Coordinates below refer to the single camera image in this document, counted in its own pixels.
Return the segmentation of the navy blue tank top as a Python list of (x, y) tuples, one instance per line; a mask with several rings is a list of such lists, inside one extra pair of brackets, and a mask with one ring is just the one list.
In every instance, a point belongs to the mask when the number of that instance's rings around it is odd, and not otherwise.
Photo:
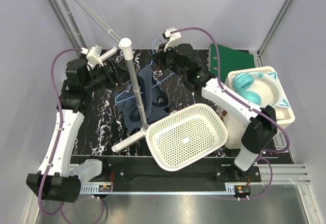
[[(148, 124), (159, 121), (167, 117), (169, 97), (157, 84), (152, 76), (151, 67), (147, 65), (137, 74), (138, 83), (141, 90), (141, 98), (144, 104), (146, 119)], [(115, 103), (118, 112), (122, 113), (124, 125), (129, 131), (140, 129), (142, 127), (139, 111), (135, 101), (134, 93), (122, 92), (115, 93)]]

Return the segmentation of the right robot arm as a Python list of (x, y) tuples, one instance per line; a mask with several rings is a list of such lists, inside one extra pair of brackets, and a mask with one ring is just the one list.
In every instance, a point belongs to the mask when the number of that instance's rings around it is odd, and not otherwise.
[(236, 132), (241, 134), (241, 146), (231, 175), (236, 181), (245, 180), (249, 168), (277, 133), (274, 108), (269, 105), (261, 108), (219, 82), (218, 77), (199, 64), (198, 54), (190, 44), (168, 48), (160, 44), (153, 59), (160, 68), (180, 76), (188, 90), (220, 106), (239, 122)]

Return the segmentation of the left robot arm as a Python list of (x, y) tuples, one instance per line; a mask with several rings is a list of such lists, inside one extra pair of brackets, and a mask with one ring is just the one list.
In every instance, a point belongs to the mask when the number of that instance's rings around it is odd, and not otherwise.
[(127, 70), (97, 61), (91, 64), (84, 54), (81, 58), (66, 64), (66, 79), (61, 90), (53, 87), (57, 100), (57, 117), (47, 153), (35, 174), (29, 173), (26, 184), (38, 198), (41, 206), (44, 200), (60, 204), (77, 200), (82, 185), (93, 178), (105, 181), (111, 176), (110, 169), (98, 159), (87, 159), (70, 169), (70, 159), (85, 113), (91, 103), (92, 94), (102, 88), (112, 89), (131, 80), (138, 84), (133, 64), (133, 51), (126, 49), (123, 57)]

